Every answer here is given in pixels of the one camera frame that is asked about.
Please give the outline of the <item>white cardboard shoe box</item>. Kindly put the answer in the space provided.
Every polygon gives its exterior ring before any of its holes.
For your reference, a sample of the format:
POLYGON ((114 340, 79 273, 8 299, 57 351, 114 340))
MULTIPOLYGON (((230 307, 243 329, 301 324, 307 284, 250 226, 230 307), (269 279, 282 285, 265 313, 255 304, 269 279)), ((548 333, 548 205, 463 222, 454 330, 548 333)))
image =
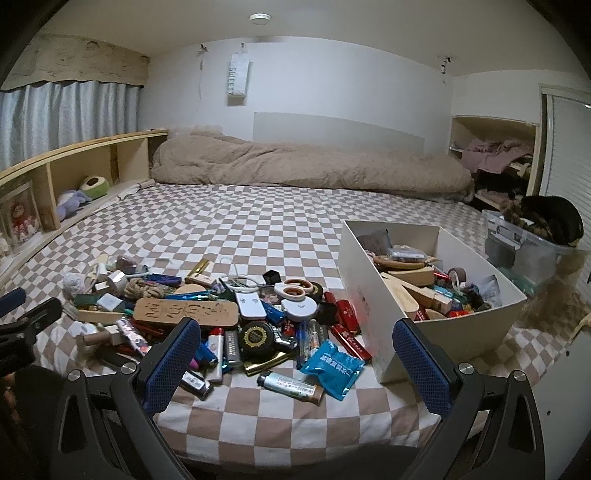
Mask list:
POLYGON ((338 265, 346 299, 356 312, 363 343, 372 356, 375 376, 381 384, 408 378, 393 346, 397 321, 415 320, 420 308, 439 313, 437 319, 420 320, 419 329, 431 342, 443 347, 452 360, 468 361, 501 345, 526 301, 526 296, 498 269, 436 226, 346 221, 342 225, 338 265), (443 295, 377 270, 359 241, 360 237, 374 233, 387 233, 396 245, 415 247, 430 254, 446 269, 460 267, 471 281, 480 282, 493 276, 499 286, 500 304, 485 311, 450 317, 451 301, 443 295))

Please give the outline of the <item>white charger box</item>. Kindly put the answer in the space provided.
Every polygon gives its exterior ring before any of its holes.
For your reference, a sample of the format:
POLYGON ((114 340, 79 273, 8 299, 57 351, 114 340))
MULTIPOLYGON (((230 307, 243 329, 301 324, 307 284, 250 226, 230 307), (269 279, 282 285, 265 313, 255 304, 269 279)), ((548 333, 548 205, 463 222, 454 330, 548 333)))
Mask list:
POLYGON ((125 308, 124 301, 110 293, 102 295, 96 301, 96 306, 106 312, 123 312, 125 308))

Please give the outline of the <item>gold metal lighter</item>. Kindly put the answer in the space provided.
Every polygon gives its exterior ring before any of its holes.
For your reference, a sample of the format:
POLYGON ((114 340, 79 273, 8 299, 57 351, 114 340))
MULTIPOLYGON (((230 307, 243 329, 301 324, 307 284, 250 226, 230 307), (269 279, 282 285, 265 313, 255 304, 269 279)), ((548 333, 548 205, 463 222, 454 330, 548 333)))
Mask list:
POLYGON ((245 372, 246 376, 252 377, 253 375, 259 374, 264 370, 269 370, 287 360, 293 360, 294 358, 296 358, 296 353, 294 352, 276 352, 272 358, 264 361, 244 361, 243 371, 245 372))

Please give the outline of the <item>orange white scissors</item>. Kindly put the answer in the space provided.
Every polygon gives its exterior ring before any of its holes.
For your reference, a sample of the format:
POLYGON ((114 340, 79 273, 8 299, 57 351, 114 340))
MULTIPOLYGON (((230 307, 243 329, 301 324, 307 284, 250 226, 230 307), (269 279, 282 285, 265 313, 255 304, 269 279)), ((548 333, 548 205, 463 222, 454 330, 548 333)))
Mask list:
POLYGON ((281 299, 294 302, 304 301, 304 298, 314 291, 315 287, 310 281, 304 278, 290 278, 283 282, 277 282, 273 291, 281 299))

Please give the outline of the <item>white round jar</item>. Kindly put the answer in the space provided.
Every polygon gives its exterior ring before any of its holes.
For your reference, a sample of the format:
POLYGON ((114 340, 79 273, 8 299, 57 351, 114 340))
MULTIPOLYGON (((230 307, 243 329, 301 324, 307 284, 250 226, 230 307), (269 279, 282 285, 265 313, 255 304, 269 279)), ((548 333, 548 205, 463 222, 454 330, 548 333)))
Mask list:
POLYGON ((77 338, 78 336, 96 334, 98 329, 94 324, 74 321, 68 327, 68 332, 72 337, 77 338))

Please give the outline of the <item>patterned cartoon lighter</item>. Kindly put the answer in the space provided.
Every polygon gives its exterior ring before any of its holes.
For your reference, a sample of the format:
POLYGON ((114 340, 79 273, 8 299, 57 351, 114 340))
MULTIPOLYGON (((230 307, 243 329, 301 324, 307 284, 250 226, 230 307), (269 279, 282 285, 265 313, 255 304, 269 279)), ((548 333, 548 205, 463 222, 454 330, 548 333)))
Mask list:
POLYGON ((115 325, 131 348, 140 356, 145 357, 150 350, 150 345, 132 323, 126 317, 121 317, 115 325))

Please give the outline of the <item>green avocado plush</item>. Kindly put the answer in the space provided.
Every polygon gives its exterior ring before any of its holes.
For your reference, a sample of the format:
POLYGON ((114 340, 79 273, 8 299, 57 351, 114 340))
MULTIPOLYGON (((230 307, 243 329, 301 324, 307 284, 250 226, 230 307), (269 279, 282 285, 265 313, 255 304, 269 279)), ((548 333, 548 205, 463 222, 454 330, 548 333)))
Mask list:
POLYGON ((79 190, 91 200, 105 196, 110 190, 108 180, 102 176, 89 176, 84 179, 79 190))

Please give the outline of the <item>white tape roll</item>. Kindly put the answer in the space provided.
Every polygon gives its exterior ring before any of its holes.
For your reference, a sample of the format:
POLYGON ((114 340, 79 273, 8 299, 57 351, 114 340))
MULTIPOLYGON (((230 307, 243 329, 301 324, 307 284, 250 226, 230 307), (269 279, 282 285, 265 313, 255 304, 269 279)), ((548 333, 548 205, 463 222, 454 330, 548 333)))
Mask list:
POLYGON ((106 277, 106 283, 109 293, 119 296, 123 294, 128 281, 126 275, 121 270, 115 270, 106 277))

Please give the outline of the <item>white power bank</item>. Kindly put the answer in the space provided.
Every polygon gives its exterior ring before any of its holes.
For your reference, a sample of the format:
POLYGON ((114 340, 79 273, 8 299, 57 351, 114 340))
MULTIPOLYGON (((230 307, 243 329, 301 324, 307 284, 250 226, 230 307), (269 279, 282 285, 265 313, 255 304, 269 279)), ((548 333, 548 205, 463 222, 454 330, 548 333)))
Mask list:
POLYGON ((254 292, 236 292, 235 298, 242 320, 259 321, 266 319, 266 311, 263 302, 259 299, 259 295, 254 292))

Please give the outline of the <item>white lighter red cap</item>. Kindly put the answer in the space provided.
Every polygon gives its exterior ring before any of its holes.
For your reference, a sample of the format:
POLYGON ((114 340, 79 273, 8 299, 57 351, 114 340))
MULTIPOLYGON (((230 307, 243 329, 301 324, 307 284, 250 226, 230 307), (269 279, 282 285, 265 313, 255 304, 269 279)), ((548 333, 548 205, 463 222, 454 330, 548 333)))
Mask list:
POLYGON ((209 366, 207 379, 209 382, 213 384, 219 384, 222 382, 223 377, 223 347, 224 342, 224 331, 221 327, 216 327, 211 330, 207 338, 206 346, 211 351, 211 354, 214 355, 215 359, 211 360, 211 365, 209 366))

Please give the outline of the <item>green flat box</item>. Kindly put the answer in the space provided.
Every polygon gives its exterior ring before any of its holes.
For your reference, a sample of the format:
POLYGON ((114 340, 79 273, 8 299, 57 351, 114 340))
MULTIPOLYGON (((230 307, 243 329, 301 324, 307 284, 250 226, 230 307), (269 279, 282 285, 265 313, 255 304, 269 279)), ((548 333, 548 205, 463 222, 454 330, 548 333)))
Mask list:
POLYGON ((77 309, 90 310, 97 308, 100 296, 97 294, 79 294, 74 297, 73 303, 77 309))

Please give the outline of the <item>purple lighter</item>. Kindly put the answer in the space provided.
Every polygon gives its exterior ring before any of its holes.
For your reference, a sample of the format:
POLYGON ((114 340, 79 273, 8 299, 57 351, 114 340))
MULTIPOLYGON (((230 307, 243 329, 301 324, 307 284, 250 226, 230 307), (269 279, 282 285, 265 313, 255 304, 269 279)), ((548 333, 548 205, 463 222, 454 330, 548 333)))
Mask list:
POLYGON ((214 368, 218 364, 218 359, 204 343, 197 347, 197 351, 189 362, 189 368, 192 370, 207 370, 214 368))

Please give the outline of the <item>framed picture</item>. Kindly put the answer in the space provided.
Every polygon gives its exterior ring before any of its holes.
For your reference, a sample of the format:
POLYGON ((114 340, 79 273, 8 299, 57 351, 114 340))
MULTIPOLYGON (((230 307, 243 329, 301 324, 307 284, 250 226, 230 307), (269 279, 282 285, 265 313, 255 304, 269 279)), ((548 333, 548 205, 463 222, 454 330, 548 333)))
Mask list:
POLYGON ((42 232, 32 182, 28 181, 1 198, 1 222, 7 241, 14 252, 42 232))

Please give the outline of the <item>beige duvet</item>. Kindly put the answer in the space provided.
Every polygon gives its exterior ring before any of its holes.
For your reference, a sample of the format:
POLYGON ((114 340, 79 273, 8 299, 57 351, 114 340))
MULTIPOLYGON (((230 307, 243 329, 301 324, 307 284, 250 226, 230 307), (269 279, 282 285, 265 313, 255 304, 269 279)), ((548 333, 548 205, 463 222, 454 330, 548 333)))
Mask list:
POLYGON ((349 189, 435 201, 466 201, 475 190, 469 170, 449 155, 267 144, 199 130, 163 142, 151 176, 168 184, 349 189))

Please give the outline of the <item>brown tape roll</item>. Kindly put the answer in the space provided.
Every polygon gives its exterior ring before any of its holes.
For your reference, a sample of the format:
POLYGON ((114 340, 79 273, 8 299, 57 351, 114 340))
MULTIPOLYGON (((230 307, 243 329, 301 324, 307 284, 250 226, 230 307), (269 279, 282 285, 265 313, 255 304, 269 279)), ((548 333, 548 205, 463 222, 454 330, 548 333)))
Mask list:
POLYGON ((463 282, 467 281, 467 273, 466 270, 462 267, 453 267, 448 271, 448 276, 451 280, 460 285, 463 282))

